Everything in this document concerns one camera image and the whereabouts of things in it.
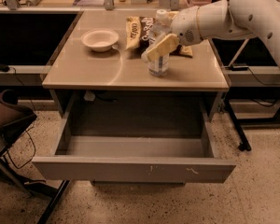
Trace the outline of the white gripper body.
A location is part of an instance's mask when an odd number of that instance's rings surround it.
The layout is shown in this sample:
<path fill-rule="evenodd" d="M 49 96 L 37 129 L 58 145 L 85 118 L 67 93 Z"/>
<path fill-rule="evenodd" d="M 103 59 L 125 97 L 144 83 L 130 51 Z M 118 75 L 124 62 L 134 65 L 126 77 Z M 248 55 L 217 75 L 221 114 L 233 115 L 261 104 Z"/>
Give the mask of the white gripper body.
<path fill-rule="evenodd" d="M 171 23 L 172 33 L 177 35 L 182 46 L 190 46 L 202 42 L 198 25 L 199 7 L 180 10 Z"/>

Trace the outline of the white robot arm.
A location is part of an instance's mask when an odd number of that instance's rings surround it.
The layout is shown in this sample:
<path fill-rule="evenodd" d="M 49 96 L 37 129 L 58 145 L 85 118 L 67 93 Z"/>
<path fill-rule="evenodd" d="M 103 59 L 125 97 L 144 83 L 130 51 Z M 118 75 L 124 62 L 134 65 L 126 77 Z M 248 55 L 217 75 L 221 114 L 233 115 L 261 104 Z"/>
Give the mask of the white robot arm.
<path fill-rule="evenodd" d="M 280 69 L 279 0 L 220 0 L 182 9 L 172 18 L 163 10 L 161 19 L 169 23 L 169 29 L 161 32 L 142 53 L 145 62 L 153 62 L 179 45 L 191 46 L 208 38 L 241 40 L 257 37 Z"/>

